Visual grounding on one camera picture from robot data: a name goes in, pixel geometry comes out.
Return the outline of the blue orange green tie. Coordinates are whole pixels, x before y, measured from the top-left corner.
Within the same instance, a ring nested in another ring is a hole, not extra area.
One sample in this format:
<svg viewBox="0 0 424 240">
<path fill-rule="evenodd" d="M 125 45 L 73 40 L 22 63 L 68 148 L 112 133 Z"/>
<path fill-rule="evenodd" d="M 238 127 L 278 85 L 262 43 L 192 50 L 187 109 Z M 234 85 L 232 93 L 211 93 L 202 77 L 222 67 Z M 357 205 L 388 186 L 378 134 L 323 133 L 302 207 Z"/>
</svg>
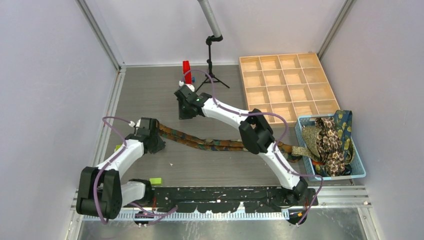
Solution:
<svg viewBox="0 0 424 240">
<path fill-rule="evenodd" d="M 158 124 L 159 135 L 168 140 L 183 144 L 185 146 L 203 150 L 219 152 L 247 152 L 241 139 L 202 139 L 196 136 L 184 133 L 182 131 Z"/>
</svg>

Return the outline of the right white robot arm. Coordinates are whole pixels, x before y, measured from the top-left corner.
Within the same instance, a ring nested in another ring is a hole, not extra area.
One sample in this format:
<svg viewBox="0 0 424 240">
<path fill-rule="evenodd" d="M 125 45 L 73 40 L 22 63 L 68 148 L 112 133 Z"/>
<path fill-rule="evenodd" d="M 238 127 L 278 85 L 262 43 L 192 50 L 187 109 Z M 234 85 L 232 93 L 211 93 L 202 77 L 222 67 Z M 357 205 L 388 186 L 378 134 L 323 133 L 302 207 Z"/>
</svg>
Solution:
<svg viewBox="0 0 424 240">
<path fill-rule="evenodd" d="M 252 111 L 225 104 L 207 93 L 197 94 L 183 85 L 174 92 L 179 109 L 190 118 L 203 116 L 226 123 L 238 129 L 241 141 L 248 152 L 260 156 L 286 189 L 285 198 L 291 205 L 299 205 L 306 197 L 308 184 L 289 164 L 278 148 L 274 132 L 265 115 L 258 109 Z"/>
</svg>

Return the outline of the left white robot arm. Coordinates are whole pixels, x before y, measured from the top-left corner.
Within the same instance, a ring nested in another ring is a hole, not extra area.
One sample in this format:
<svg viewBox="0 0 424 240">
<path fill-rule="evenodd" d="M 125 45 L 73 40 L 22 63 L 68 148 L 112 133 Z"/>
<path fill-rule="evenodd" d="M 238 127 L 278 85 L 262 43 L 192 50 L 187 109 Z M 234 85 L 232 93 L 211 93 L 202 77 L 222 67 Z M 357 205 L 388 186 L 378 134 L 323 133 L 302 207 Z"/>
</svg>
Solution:
<svg viewBox="0 0 424 240">
<path fill-rule="evenodd" d="M 166 146 L 155 118 L 127 120 L 133 129 L 127 136 L 108 123 L 109 119 L 110 116 L 105 116 L 102 121 L 121 138 L 122 144 L 105 161 L 81 171 L 75 207 L 78 214 L 98 217 L 103 224 L 115 219 L 122 207 L 129 204 L 148 207 L 153 202 L 154 190 L 149 180 L 136 178 L 122 184 L 121 179 L 136 160 L 145 154 L 156 154 Z"/>
</svg>

